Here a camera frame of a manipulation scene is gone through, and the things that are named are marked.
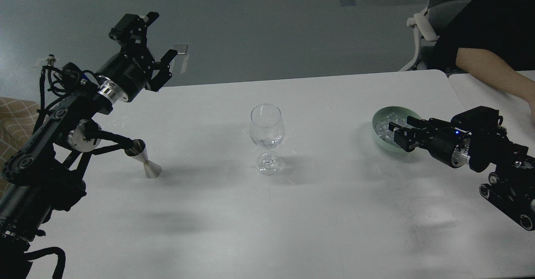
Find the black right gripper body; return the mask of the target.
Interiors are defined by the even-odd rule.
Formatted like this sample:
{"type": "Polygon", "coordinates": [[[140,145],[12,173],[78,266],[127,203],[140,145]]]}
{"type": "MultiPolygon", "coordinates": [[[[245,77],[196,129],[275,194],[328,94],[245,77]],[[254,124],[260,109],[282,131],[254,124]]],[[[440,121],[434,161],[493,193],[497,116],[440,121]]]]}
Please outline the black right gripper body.
{"type": "Polygon", "coordinates": [[[443,120],[428,119],[427,121],[428,127],[417,127],[420,130],[417,138],[422,142],[420,148],[425,149],[434,159],[451,168],[460,168],[468,164],[470,133],[443,120]]]}

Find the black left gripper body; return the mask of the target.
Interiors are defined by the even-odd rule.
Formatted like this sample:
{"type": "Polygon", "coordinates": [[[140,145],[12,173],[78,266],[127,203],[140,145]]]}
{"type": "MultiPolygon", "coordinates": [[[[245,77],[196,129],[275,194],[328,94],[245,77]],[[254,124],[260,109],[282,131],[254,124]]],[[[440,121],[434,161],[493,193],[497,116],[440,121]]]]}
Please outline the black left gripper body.
{"type": "Polygon", "coordinates": [[[96,79],[99,83],[112,81],[122,90],[121,100],[132,102],[152,78],[154,63],[147,46],[126,46],[97,70],[96,79]]]}

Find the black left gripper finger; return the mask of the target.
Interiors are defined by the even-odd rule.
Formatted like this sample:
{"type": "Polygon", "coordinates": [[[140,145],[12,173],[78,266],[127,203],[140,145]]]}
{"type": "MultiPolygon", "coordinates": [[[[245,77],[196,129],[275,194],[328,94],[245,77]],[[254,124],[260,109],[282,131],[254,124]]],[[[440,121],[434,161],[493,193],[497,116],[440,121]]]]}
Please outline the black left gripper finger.
{"type": "Polygon", "coordinates": [[[159,62],[155,62],[151,67],[152,70],[156,70],[158,73],[149,79],[145,85],[145,89],[158,92],[168,81],[172,78],[170,71],[170,63],[176,58],[178,51],[175,49],[169,49],[159,62]]]}
{"type": "Polygon", "coordinates": [[[145,16],[125,14],[110,30],[109,38],[118,43],[123,51],[148,50],[147,31],[158,18],[159,13],[155,11],[145,16]]]}

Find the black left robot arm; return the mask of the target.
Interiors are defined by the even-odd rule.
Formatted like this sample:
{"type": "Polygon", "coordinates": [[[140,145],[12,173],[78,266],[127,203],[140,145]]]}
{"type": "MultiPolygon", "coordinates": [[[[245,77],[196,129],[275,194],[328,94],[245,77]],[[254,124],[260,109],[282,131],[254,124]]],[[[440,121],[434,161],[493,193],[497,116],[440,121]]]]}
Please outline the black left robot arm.
{"type": "Polygon", "coordinates": [[[55,67],[50,54],[40,76],[40,109],[29,140],[2,168],[10,183],[1,199],[1,277],[25,279],[34,260],[55,255],[52,278],[63,277],[66,255],[59,247],[29,251],[53,211],[69,211],[86,195],[83,180],[91,157],[123,150],[143,164],[147,178],[162,167],[151,161],[146,144],[101,129],[93,117],[109,114],[117,101],[131,102],[147,89],[159,91],[172,77],[170,64],[179,55],[169,49],[156,61],[147,47],[147,30],[159,13],[124,15],[109,33],[120,45],[98,71],[73,63],[55,67]]]}

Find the person forearm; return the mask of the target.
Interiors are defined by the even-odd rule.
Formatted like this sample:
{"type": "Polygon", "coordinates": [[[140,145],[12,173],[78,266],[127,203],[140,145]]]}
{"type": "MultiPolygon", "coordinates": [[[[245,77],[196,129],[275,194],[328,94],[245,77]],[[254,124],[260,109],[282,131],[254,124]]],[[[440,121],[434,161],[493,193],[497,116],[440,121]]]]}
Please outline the person forearm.
{"type": "Polygon", "coordinates": [[[457,49],[456,66],[493,88],[534,104],[534,81],[516,72],[502,58],[487,49],[457,49]]]}

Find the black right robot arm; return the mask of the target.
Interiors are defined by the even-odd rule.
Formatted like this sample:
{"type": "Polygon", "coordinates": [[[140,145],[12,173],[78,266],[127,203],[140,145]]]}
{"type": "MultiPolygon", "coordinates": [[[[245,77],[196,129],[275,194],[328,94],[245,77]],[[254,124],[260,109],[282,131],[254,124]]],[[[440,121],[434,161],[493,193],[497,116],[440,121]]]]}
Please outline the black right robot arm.
{"type": "Polygon", "coordinates": [[[388,125],[403,151],[422,148],[451,168],[468,165],[477,173],[495,165],[480,195],[523,229],[534,230],[534,157],[527,146],[510,141],[498,110],[479,106],[448,122],[409,116],[406,123],[388,125]]]}

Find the person hand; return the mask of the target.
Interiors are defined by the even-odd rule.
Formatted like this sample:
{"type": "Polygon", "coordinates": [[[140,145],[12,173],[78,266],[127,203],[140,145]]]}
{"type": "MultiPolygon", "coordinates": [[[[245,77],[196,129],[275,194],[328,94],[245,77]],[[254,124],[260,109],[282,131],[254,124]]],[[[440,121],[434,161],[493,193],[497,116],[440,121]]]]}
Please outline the person hand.
{"type": "Polygon", "coordinates": [[[535,101],[528,102],[528,105],[529,105],[531,117],[533,118],[533,120],[535,120],[535,101]]]}

